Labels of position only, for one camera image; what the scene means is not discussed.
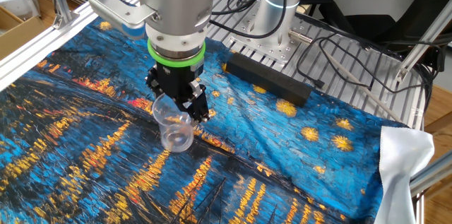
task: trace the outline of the blue cloth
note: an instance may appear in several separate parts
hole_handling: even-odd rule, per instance
[[[184,153],[160,145],[146,41],[99,18],[2,91],[2,221],[372,222],[381,126],[404,125],[316,90],[295,107],[224,72],[229,51],[206,45],[213,117]]]

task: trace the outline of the metal grid plate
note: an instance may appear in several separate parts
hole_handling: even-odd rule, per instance
[[[138,4],[139,2],[139,0],[125,1],[131,4]],[[212,16],[212,19],[219,23],[223,23],[228,27],[239,30],[239,22],[255,6],[256,4],[247,11],[241,13]],[[214,0],[214,11],[225,11],[226,9],[227,0]],[[0,61],[0,90],[4,89],[26,71],[31,69],[51,51],[59,48],[70,40],[75,34],[80,32],[80,30],[97,17],[87,3],[77,8],[76,12],[79,13],[80,16],[67,27],[61,30],[55,30],[53,28],[45,30],[35,39]],[[297,31],[308,35],[313,39],[316,37],[326,37],[332,34],[332,32],[328,30],[318,28],[298,19],[294,19],[292,24],[292,27],[296,28]],[[231,38],[232,34],[226,30],[209,24],[207,31],[208,37],[223,42],[233,50],[239,51],[243,55],[250,57],[250,59],[259,61],[298,81],[311,84],[305,77],[299,75],[296,70],[297,61],[303,50],[307,48],[306,44],[300,44],[295,54],[286,64],[279,64],[262,54],[256,53],[254,50],[250,50],[239,43],[234,42]],[[373,71],[386,85],[394,90],[421,83],[421,78],[415,71],[411,71],[403,83],[397,83],[397,81],[394,80],[394,76],[396,74],[396,69],[400,64],[399,61],[383,55],[378,63],[379,52],[376,50],[371,49],[367,51],[362,49],[356,41],[339,35],[334,36],[332,39],[338,42],[341,47],[358,57],[369,70]],[[362,83],[372,83],[372,77],[354,59],[345,55],[344,52],[340,51],[329,42],[326,42],[323,48],[327,52],[330,52],[330,54],[332,54],[345,68],[348,68]],[[302,63],[300,69],[304,73],[312,78],[320,78],[326,83],[326,86],[322,89],[323,92],[350,103],[365,112],[390,119],[389,115],[381,108],[378,108],[358,87],[341,80],[327,64],[326,58],[318,50],[312,49],[301,59]],[[374,81],[372,85],[372,93],[378,96],[383,103],[386,103],[386,105],[390,107],[404,123],[415,129],[421,128],[423,109],[425,106],[425,94],[423,89],[414,88],[398,94],[391,94],[387,90],[382,90],[381,85],[376,81]]]

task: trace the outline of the cardboard box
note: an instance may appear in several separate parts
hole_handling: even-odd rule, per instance
[[[0,35],[0,60],[45,30],[37,16],[25,22],[0,6],[0,29],[7,30]]]

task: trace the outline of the plastic cup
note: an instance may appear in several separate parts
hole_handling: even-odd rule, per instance
[[[189,114],[181,112],[174,101],[165,94],[153,105],[153,116],[160,128],[160,137],[165,149],[180,153],[193,143],[193,126]]]

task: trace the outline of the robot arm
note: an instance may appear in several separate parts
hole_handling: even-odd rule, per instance
[[[165,93],[195,122],[209,119],[203,72],[206,26],[213,0],[140,0],[138,7],[120,0],[89,0],[94,12],[133,39],[149,37],[155,59],[146,84]]]

